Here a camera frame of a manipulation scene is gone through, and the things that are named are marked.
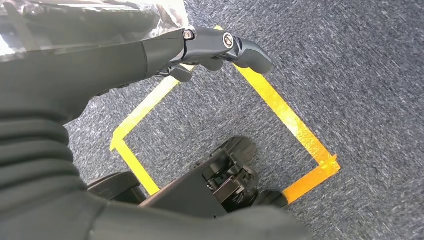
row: plastic cover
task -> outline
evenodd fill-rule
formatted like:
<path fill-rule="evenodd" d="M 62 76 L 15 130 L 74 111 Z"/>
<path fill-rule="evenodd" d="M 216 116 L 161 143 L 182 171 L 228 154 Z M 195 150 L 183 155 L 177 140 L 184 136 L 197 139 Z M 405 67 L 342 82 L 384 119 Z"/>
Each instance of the plastic cover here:
<path fill-rule="evenodd" d="M 0 0 L 0 62 L 143 41 L 188 23 L 183 0 Z"/>

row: screw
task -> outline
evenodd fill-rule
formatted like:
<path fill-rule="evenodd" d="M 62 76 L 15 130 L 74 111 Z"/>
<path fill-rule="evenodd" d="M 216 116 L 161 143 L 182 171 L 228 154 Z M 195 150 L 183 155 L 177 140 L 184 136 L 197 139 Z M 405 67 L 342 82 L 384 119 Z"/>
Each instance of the screw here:
<path fill-rule="evenodd" d="M 227 47 L 227 48 L 232 48 L 233 47 L 233 44 L 234 44 L 234 39 L 233 39 L 233 36 L 231 36 L 231 34 L 229 34 L 228 32 L 226 32 L 225 34 L 224 34 L 224 38 L 223 38 L 223 40 L 224 40 L 224 44 L 225 44 L 225 46 Z"/>
<path fill-rule="evenodd" d="M 191 30 L 185 30 L 184 31 L 184 39 L 185 40 L 191 40 L 194 38 L 194 34 Z"/>

